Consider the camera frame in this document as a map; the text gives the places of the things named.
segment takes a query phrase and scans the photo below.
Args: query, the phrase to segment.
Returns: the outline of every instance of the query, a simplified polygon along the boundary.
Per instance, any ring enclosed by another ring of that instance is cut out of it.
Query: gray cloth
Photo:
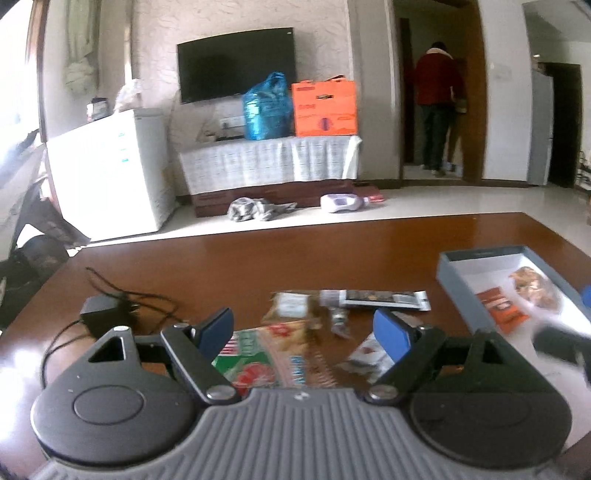
[[[243,222],[245,220],[252,220],[253,218],[266,222],[273,220],[282,213],[291,213],[296,207],[297,203],[274,205],[265,199],[242,197],[230,204],[228,218],[233,222]]]

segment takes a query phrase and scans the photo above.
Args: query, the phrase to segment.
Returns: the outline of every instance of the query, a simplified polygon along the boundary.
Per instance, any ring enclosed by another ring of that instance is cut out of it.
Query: wooden table
[[[591,258],[523,213],[443,216],[338,223],[166,239],[87,248],[71,259],[31,300],[0,337],[0,460],[29,475],[43,462],[29,413],[40,392],[39,364],[60,328],[75,320],[95,294],[85,278],[91,266],[128,290],[173,297],[179,315],[197,323],[231,307],[236,329],[258,326],[272,292],[357,288],[427,290],[426,323],[467,335],[462,318],[436,281],[439,253],[523,244],[540,254],[570,284],[590,283]],[[142,315],[139,332],[157,321]],[[351,321],[354,339],[323,332],[329,364],[343,361],[371,331],[370,315]],[[73,328],[64,340],[83,331]],[[82,340],[52,357],[51,381],[88,346]]]

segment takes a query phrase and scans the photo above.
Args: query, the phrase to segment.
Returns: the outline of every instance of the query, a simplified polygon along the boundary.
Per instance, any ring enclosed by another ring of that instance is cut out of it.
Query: red jacket
[[[453,103],[454,97],[464,98],[464,81],[456,63],[443,53],[427,53],[414,70],[414,84],[418,90],[419,105]]]

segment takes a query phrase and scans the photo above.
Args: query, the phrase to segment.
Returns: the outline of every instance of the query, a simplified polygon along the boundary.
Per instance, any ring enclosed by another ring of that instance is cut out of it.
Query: white refrigerator
[[[532,123],[527,182],[546,185],[554,134],[554,79],[532,70]]]
[[[155,232],[174,209],[162,112],[136,109],[47,142],[64,218],[92,241]]]

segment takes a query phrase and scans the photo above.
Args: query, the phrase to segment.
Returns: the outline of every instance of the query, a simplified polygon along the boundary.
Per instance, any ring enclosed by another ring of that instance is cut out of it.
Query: orange box
[[[291,91],[296,136],[357,134],[355,82],[344,78],[300,82]]]

